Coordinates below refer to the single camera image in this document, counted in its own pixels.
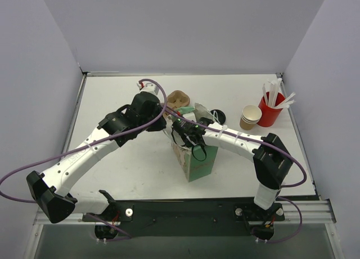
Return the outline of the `green paper takeout bag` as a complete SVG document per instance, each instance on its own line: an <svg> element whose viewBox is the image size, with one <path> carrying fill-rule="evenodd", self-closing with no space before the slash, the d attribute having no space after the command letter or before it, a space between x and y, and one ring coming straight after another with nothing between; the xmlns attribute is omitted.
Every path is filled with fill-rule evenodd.
<svg viewBox="0 0 360 259"><path fill-rule="evenodd" d="M176 114L180 114L194 122L198 121L201 116L209 117L211 120L215 119L215 117L210 114L210 111L201 104L173 108L173 110ZM172 131L172 124L177 121L178 118L173 115L166 114L165 120L167 127L164 130L164 134L166 134L171 141L172 149L184 171L187 181L195 181L210 175L212 173L218 148L215 146L187 147L182 141L180 135Z"/></svg>

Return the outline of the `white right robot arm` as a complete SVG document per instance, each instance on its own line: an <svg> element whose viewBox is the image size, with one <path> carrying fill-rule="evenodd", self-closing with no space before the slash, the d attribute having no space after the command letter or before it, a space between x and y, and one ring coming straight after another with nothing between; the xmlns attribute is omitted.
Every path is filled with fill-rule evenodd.
<svg viewBox="0 0 360 259"><path fill-rule="evenodd" d="M215 146L252 161L259 181L254 203L263 210L273 205L293 165L287 157L289 152L273 133L265 137L253 136L204 117L198 122L176 119L172 124L172 133L177 133L188 148L199 146L204 150L206 146Z"/></svg>

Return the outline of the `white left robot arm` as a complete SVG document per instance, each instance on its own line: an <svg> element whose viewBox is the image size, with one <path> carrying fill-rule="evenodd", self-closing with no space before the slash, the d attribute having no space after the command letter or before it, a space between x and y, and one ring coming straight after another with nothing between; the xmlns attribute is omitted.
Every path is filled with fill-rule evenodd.
<svg viewBox="0 0 360 259"><path fill-rule="evenodd" d="M54 166L26 177L32 198L53 224L73 212L95 213L102 220L115 215L115 206L103 191L71 194L71 188L96 163L135 139L141 132L157 132L166 127L160 100L154 90L142 89L131 104L109 113L78 146L79 152L66 155Z"/></svg>

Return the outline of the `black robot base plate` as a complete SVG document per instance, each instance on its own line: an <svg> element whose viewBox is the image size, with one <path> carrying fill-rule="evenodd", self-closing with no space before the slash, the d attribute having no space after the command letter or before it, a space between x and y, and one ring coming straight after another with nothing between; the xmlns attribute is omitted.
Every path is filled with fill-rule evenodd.
<svg viewBox="0 0 360 259"><path fill-rule="evenodd" d="M117 200L99 215L83 215L96 222L100 238L113 237L110 223L132 237L141 236L246 236L255 225L282 222L282 204L263 210L249 198L175 200Z"/></svg>

